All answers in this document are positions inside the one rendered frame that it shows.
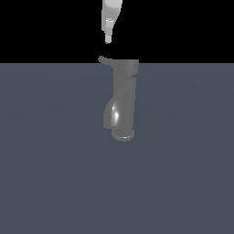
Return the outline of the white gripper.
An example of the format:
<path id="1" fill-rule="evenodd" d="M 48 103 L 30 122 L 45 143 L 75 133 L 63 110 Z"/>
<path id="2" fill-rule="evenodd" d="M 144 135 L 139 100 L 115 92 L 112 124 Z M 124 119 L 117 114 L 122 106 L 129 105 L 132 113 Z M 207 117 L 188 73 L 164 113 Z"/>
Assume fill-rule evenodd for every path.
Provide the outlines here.
<path id="1" fill-rule="evenodd" d="M 101 29 L 105 32 L 105 42 L 112 42 L 112 30 L 122 8 L 122 0 L 102 0 Z"/>

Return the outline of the grey metal faucet body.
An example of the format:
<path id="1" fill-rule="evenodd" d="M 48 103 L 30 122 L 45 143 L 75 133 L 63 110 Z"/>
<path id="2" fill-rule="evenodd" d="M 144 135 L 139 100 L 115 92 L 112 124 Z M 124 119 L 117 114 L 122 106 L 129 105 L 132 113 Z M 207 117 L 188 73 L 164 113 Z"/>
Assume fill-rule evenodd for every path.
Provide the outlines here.
<path id="1" fill-rule="evenodd" d="M 134 138 L 133 115 L 136 78 L 113 80 L 113 96 L 103 114 L 103 127 L 112 131 L 116 141 L 127 142 Z"/>

